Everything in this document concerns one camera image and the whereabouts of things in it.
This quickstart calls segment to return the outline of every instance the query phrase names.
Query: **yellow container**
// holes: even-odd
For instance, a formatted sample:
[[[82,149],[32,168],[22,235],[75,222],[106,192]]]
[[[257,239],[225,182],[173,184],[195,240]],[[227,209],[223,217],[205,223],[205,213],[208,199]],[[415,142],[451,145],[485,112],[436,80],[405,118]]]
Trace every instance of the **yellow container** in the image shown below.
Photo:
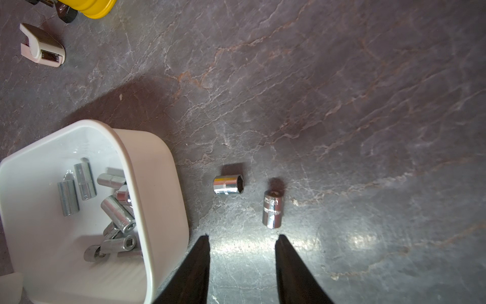
[[[62,0],[61,2],[69,5],[80,13],[85,14],[91,19],[99,19],[106,16],[117,0]]]

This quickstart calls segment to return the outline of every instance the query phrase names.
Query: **black knob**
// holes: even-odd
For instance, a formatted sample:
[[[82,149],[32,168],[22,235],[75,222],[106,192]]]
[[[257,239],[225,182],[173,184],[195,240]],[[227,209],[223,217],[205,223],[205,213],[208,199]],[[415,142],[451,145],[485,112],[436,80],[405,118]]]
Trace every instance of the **black knob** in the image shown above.
[[[78,11],[65,5],[64,3],[56,3],[57,16],[65,23],[71,23],[78,15]]]

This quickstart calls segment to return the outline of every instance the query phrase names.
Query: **white plastic object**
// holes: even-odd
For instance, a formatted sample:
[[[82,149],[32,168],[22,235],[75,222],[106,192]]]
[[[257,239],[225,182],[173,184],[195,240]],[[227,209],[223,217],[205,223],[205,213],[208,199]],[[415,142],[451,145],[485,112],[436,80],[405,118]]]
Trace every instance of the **white plastic object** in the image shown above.
[[[63,216],[57,182],[81,158],[89,160],[95,177],[124,173],[143,261],[116,254],[103,263],[83,259],[86,248],[102,242],[111,222],[100,204],[113,189],[95,185],[95,198],[78,197],[80,212]],[[35,304],[149,304],[189,240],[166,144],[152,133],[112,129],[94,120],[71,124],[0,163],[0,215],[12,265],[23,273]]]
[[[20,30],[28,37],[29,45],[20,44],[20,53],[29,60],[46,66],[59,67],[66,60],[64,47],[47,32],[27,23]]]
[[[23,276],[19,272],[0,277],[0,299],[2,304],[18,304],[22,297]]]

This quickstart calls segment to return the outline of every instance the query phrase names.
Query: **white container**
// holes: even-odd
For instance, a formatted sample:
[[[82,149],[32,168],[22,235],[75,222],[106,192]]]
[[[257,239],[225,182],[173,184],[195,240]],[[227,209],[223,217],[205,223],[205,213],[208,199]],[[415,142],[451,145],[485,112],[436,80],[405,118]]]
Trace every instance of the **white container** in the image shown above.
[[[95,184],[97,196],[86,201],[78,193],[80,212],[63,216],[57,183],[82,158],[95,181],[103,172],[124,173],[143,261],[115,254],[105,263],[84,261],[85,249],[101,243],[110,222],[100,203],[113,189]],[[189,241],[166,144],[152,133],[94,120],[69,125],[1,162],[0,215],[12,265],[35,304],[149,304]]]

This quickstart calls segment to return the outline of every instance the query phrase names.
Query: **socket wrench socket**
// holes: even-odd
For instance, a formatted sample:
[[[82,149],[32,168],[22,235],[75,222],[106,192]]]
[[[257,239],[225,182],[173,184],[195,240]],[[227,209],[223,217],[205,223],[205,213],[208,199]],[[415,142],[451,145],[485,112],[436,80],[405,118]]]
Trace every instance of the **socket wrench socket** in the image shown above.
[[[243,175],[216,176],[213,180],[213,190],[215,194],[240,194],[243,192]]]
[[[114,238],[111,240],[104,240],[101,243],[101,254],[130,251],[137,244],[137,238],[133,235],[127,235],[125,237]]]
[[[120,229],[113,223],[109,223],[108,226],[103,230],[103,237],[105,240],[111,240],[120,233]]]
[[[81,162],[74,165],[76,180],[78,181],[79,193],[82,200],[87,200],[96,196],[96,189],[93,184],[93,177],[89,163]]]
[[[100,245],[89,246],[88,249],[86,249],[84,254],[85,261],[94,262],[94,263],[107,261],[110,255],[100,253],[100,250],[101,250]]]
[[[79,212],[78,198],[73,180],[65,180],[57,183],[59,198],[61,199],[62,214],[73,215]]]
[[[135,218],[135,213],[133,212],[133,206],[132,205],[124,205],[121,203],[121,205],[128,211],[128,213]]]
[[[126,184],[126,179],[123,176],[116,176],[108,173],[101,173],[96,179],[98,185],[110,188],[120,189]]]
[[[266,191],[263,198],[262,222],[268,228],[278,228],[282,224],[282,194],[279,191]]]
[[[101,209],[108,215],[122,233],[133,230],[136,226],[133,216],[111,195],[101,202]]]
[[[132,205],[132,200],[130,199],[130,193],[128,192],[127,185],[123,185],[120,187],[120,189],[115,191],[114,196],[123,206]]]

